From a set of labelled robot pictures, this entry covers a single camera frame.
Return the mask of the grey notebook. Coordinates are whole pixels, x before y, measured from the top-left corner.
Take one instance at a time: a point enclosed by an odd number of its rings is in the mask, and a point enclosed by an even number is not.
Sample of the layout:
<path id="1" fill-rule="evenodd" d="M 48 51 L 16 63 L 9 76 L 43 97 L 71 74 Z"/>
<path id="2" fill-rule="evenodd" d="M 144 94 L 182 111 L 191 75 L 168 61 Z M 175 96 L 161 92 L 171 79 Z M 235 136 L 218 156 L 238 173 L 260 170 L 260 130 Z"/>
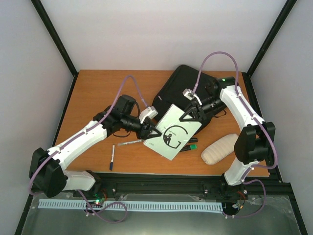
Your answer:
<path id="1" fill-rule="evenodd" d="M 169 160 L 173 160 L 201 127 L 201 123 L 198 121 L 179 121 L 183 114 L 183 110 L 172 104 L 156 125 L 161 136 L 145 140 L 144 146 Z"/>

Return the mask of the beige ribbed pencil pouch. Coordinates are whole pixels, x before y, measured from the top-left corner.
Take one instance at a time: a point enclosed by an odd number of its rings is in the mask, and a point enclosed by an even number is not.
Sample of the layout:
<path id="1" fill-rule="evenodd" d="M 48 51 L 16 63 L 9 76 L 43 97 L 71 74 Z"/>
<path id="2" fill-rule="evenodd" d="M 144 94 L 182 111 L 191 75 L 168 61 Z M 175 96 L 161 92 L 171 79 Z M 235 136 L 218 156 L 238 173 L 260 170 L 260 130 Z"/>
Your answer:
<path id="1" fill-rule="evenodd" d="M 237 134 L 228 134 L 211 145 L 202 153 L 201 158 L 207 165 L 214 165 L 234 151 L 235 142 L 238 139 Z"/>

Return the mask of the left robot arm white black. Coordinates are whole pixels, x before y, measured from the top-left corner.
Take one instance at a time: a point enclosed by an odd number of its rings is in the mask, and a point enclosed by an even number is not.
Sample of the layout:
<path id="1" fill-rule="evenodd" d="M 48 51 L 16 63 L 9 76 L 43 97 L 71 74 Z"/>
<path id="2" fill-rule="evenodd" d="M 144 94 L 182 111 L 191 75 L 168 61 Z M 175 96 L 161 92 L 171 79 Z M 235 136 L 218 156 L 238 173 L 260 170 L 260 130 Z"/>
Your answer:
<path id="1" fill-rule="evenodd" d="M 36 186 L 48 198 L 70 190 L 82 190 L 91 197 L 98 196 L 102 183 L 94 172 L 68 171 L 67 167 L 90 147 L 121 129 L 134 132 L 139 140 L 160 137 L 161 132 L 152 122 L 158 114 L 156 109 L 148 106 L 135 117 L 131 115 L 135 105 L 137 101 L 134 98 L 122 95 L 66 141 L 48 150 L 35 150 L 29 171 L 31 186 Z"/>

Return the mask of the black student backpack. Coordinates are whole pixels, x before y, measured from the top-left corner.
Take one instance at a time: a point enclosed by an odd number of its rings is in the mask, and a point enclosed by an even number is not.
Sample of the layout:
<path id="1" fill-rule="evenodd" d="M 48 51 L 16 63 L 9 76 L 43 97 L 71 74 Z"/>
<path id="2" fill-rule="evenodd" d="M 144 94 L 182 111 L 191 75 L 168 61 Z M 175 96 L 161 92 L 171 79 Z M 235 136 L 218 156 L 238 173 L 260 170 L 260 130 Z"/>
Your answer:
<path id="1" fill-rule="evenodd" d="M 158 112 L 158 115 L 154 118 L 157 122 L 163 118 L 172 104 L 175 104 L 183 111 L 188 108 L 190 101 L 183 96 L 183 91 L 185 89 L 193 89 L 197 81 L 198 74 L 198 70 L 187 65 L 180 65 L 175 69 L 152 102 L 152 106 L 154 106 Z M 205 105 L 212 103 L 211 100 L 210 102 L 208 100 L 209 95 L 205 89 L 205 86 L 208 83 L 211 83 L 214 79 L 215 78 L 210 75 L 207 75 L 203 72 L 201 73 L 196 94 L 201 99 L 201 102 L 204 101 Z M 217 107 L 213 109 L 211 113 L 208 113 L 208 119 L 201 121 L 201 127 L 198 129 L 195 135 L 203 128 L 205 128 L 214 116 L 217 117 L 216 115 L 226 108 L 226 105 L 219 101 L 217 101 L 216 104 Z"/>

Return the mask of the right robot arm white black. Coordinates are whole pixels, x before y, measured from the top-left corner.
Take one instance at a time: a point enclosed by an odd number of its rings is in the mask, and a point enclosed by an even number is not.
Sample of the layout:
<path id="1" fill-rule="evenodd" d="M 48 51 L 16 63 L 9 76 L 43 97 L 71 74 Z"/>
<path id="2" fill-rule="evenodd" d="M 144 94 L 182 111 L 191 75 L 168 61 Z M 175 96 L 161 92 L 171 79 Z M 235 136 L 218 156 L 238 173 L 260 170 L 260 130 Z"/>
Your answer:
<path id="1" fill-rule="evenodd" d="M 240 134 L 234 144 L 235 159 L 231 167 L 222 175 L 220 194 L 227 197 L 235 187 L 245 183 L 246 176 L 260 162 L 268 157 L 274 158 L 270 169 L 278 164 L 277 151 L 273 140 L 275 125 L 265 122 L 247 102 L 237 79 L 234 77 L 215 78 L 205 86 L 209 97 L 200 100 L 195 90 L 185 89 L 183 95 L 191 104 L 185 109 L 180 121 L 195 122 L 212 119 L 214 112 L 226 106 L 234 116 Z"/>

